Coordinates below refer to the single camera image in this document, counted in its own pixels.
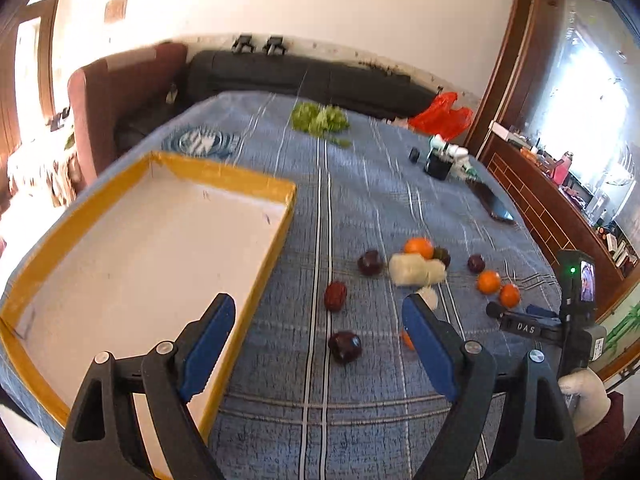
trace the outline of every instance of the white label sticker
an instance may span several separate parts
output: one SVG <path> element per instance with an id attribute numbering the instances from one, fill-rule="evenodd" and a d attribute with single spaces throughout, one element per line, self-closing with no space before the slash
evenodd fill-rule
<path id="1" fill-rule="evenodd" d="M 593 349 L 593 361 L 602 355 L 602 349 L 604 348 L 604 338 L 596 339 L 596 346 Z"/>

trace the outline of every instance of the wooden cabinet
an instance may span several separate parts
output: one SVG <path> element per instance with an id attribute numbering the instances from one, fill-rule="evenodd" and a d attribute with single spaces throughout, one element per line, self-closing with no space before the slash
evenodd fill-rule
<path id="1" fill-rule="evenodd" d="M 532 238 L 558 273 L 556 254 L 578 249 L 596 264 L 596 304 L 600 317 L 624 281 L 609 252 L 573 204 L 533 163 L 513 146 L 492 135 L 481 157 L 522 215 Z"/>

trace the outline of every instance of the tangerine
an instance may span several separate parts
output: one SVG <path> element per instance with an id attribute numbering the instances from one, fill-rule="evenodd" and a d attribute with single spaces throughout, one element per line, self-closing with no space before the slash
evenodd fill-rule
<path id="1" fill-rule="evenodd" d="M 433 244 L 427 238 L 409 238 L 404 244 L 405 253 L 420 254 L 425 260 L 433 258 Z"/>
<path id="2" fill-rule="evenodd" d="M 500 290 L 500 274 L 495 270 L 483 270 L 476 281 L 478 290 L 483 294 L 495 294 Z"/>
<path id="3" fill-rule="evenodd" d="M 520 303 L 520 290 L 513 283 L 508 283 L 500 291 L 500 303 L 507 308 L 513 308 Z"/>
<path id="4" fill-rule="evenodd" d="M 402 330 L 402 341 L 404 342 L 404 344 L 407 346 L 407 348 L 409 350 L 412 350 L 415 352 L 415 346 L 414 344 L 411 342 L 411 338 L 409 337 L 408 333 L 406 332 L 406 330 Z"/>

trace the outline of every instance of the person's arm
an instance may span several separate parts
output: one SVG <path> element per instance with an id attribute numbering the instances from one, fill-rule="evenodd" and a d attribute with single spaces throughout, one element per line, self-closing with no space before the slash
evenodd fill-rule
<path id="1" fill-rule="evenodd" d="M 604 384 L 590 369 L 562 377 L 562 393 L 580 397 L 574 413 L 574 429 L 580 445 L 585 480 L 596 480 L 625 442 L 623 396 L 607 396 Z"/>

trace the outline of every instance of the brown armrest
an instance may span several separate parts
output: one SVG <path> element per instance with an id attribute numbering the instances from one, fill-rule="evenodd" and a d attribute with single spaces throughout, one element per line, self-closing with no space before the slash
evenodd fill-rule
<path id="1" fill-rule="evenodd" d="M 81 187 L 91 184 L 117 158 L 113 129 L 123 115 L 166 94 L 185 65 L 187 47 L 162 43 L 104 57 L 69 78 Z"/>

